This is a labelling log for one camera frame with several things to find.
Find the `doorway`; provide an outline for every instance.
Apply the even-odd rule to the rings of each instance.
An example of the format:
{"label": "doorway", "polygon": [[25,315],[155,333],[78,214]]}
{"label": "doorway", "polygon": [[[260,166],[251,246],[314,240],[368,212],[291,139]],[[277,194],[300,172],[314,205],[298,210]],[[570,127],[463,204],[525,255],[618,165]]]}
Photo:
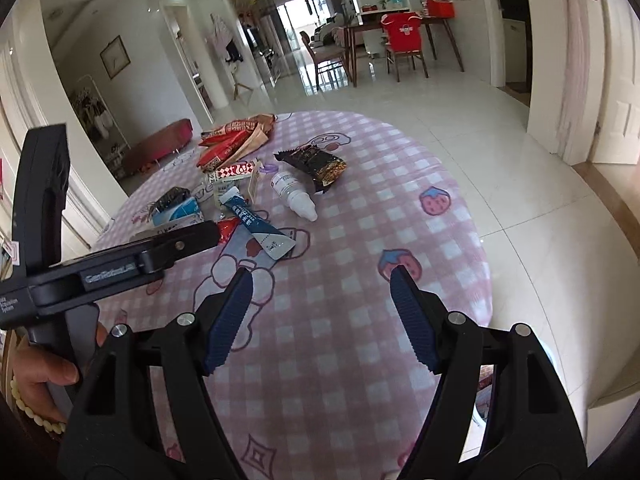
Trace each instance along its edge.
{"label": "doorway", "polygon": [[533,42],[529,0],[500,0],[504,29],[505,88],[529,106],[533,76]]}
{"label": "doorway", "polygon": [[292,50],[300,49],[300,32],[311,38],[316,28],[331,17],[326,0],[289,0],[278,6],[278,13]]}

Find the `snack bag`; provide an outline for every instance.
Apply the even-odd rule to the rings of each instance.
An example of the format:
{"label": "snack bag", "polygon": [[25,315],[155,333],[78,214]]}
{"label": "snack bag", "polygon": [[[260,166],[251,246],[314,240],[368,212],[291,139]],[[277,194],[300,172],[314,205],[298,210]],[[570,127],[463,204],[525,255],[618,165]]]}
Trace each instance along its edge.
{"label": "snack bag", "polygon": [[248,137],[249,132],[247,130],[242,130],[230,139],[211,146],[202,155],[200,155],[197,166],[206,173],[215,170],[222,166],[222,164],[231,155],[233,155],[240,146],[242,146]]}

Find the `framed picture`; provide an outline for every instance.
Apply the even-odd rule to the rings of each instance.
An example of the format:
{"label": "framed picture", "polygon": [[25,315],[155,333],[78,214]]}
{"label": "framed picture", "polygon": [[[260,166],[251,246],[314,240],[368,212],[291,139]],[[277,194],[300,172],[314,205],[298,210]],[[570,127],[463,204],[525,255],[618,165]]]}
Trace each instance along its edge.
{"label": "framed picture", "polygon": [[120,36],[105,47],[100,53],[100,57],[110,79],[116,77],[124,67],[131,63]]}

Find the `pink checkered tablecloth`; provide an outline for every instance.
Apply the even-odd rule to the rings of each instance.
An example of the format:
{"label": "pink checkered tablecloth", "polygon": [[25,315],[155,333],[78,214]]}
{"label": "pink checkered tablecloth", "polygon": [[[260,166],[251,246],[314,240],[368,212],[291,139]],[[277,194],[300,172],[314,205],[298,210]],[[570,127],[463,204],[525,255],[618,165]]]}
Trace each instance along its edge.
{"label": "pink checkered tablecloth", "polygon": [[[238,266],[252,271],[254,296],[232,353],[206,379],[220,423],[247,476],[269,480],[395,478],[419,431],[437,380],[418,363],[389,293],[404,264],[422,290],[480,325],[492,314],[486,256],[458,184],[425,147],[390,124],[348,112],[278,117],[255,154],[312,142],[347,162],[322,196],[318,220],[289,210],[267,179],[256,210],[298,244],[274,262],[236,229],[225,247],[178,262],[162,282],[100,302],[100,320],[133,330],[164,326],[223,290]],[[96,245],[123,244],[148,205],[172,186],[192,190],[216,219],[195,167],[179,155],[124,204]],[[310,186],[310,180],[300,177]],[[154,374],[167,453],[181,459],[161,374]]]}

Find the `blue gripper pad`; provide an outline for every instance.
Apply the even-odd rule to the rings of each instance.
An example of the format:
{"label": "blue gripper pad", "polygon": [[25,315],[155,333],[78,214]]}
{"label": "blue gripper pad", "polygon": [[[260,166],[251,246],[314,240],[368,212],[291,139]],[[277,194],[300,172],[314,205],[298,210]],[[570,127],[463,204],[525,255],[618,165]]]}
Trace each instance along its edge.
{"label": "blue gripper pad", "polygon": [[390,286],[391,298],[394,300],[415,356],[431,372],[435,372],[440,368],[436,333],[420,306],[418,295],[421,291],[403,266],[397,266],[391,272]]}
{"label": "blue gripper pad", "polygon": [[253,294],[254,280],[250,272],[244,272],[209,330],[207,356],[204,359],[207,373],[213,373],[216,367],[225,363]]}

